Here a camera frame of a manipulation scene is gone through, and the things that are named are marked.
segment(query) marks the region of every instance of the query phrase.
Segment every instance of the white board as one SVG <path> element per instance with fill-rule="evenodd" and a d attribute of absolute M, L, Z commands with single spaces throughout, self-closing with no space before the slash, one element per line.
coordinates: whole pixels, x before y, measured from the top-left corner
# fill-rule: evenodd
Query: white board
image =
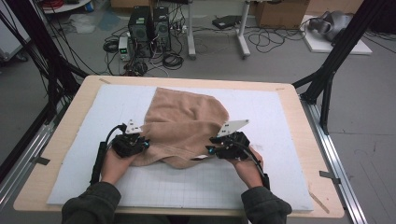
<path fill-rule="evenodd" d="M 30 41 L 30 36 L 23 29 L 20 21 L 14 15 L 14 13 L 9 9 L 9 14 L 7 9 L 9 9 L 8 4 L 5 1 L 0 1 L 0 11 L 2 11 L 7 20 L 11 22 L 12 26 L 15 21 L 15 28 L 23 37 L 26 42 Z M 0 58 L 3 58 L 5 62 L 8 62 L 20 49 L 22 45 L 20 41 L 8 30 L 6 25 L 0 21 Z"/>
<path fill-rule="evenodd" d="M 118 124 L 144 122 L 155 87 L 103 85 L 68 151 L 48 203 L 63 204 L 89 186 L 100 141 Z M 215 96 L 230 120 L 249 119 L 240 129 L 264 157 L 272 192 L 296 212 L 313 210 L 282 105 L 276 92 L 168 88 Z M 130 167 L 117 184 L 120 206 L 242 209 L 247 187 L 230 163 L 216 158 L 178 170 L 156 162 Z"/>
<path fill-rule="evenodd" d="M 314 18 L 314 16 L 305 15 L 303 18 L 303 23 L 308 21 L 309 19 Z M 332 43 L 328 41 L 323 35 L 319 34 L 317 31 L 308 30 L 308 24 L 305 29 L 305 37 L 304 41 L 306 45 L 312 52 L 316 53 L 329 53 L 332 51 Z M 358 41 L 358 44 L 350 51 L 350 54 L 371 54 L 372 51 L 367 47 L 361 40 Z"/>

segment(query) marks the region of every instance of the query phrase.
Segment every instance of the white sheet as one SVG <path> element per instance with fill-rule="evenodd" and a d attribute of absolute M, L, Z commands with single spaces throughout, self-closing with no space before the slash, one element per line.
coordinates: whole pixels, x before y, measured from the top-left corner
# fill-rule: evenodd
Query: white sheet
<path fill-rule="evenodd" d="M 99 142 L 118 124 L 133 119 L 143 124 L 155 87 L 104 85 L 68 151 L 48 203 L 63 204 L 88 186 Z M 243 127 L 264 157 L 272 192 L 294 211 L 313 210 L 301 165 L 276 92 L 168 88 L 213 95 L 229 111 L 230 120 L 249 119 Z M 247 189 L 230 163 L 216 158 L 185 170 L 163 162 L 131 167 L 118 183 L 120 206 L 177 208 L 243 208 Z"/>

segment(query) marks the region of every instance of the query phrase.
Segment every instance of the sleeve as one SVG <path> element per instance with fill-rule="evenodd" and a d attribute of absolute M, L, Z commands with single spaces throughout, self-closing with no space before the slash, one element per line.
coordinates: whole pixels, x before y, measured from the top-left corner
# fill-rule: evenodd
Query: sleeve
<path fill-rule="evenodd" d="M 291 213 L 291 206 L 265 187 L 249 189 L 241 197 L 252 224 L 284 224 Z"/>
<path fill-rule="evenodd" d="M 120 198 L 116 187 L 98 182 L 64 204 L 62 223 L 112 223 Z"/>

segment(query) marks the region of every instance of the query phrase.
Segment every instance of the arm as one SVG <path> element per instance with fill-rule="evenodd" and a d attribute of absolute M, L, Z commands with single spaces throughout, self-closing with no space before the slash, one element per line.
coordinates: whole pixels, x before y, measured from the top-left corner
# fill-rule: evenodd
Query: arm
<path fill-rule="evenodd" d="M 250 150 L 261 161 L 262 156 L 253 148 Z M 287 215 L 291 213 L 291 206 L 277 198 L 270 190 L 265 188 L 256 165 L 253 161 L 229 161 L 239 177 L 245 182 L 248 190 L 242 194 L 247 218 L 253 223 L 286 223 Z"/>
<path fill-rule="evenodd" d="M 102 180 L 87 188 L 77 198 L 72 198 L 62 208 L 62 223 L 112 223 L 120 202 L 120 193 L 114 187 L 125 174 L 135 156 L 120 158 L 111 148 L 102 168 Z"/>

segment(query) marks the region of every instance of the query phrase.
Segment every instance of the beige fabric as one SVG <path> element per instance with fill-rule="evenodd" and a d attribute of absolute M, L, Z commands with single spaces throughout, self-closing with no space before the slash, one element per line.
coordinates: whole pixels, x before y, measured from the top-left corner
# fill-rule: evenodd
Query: beige fabric
<path fill-rule="evenodd" d="M 188 168 L 190 161 L 207 154 L 209 138 L 216 136 L 228 120 L 221 102 L 208 95 L 158 88 L 141 127 L 150 147 L 132 165 L 149 165 L 162 160 L 175 168 Z"/>

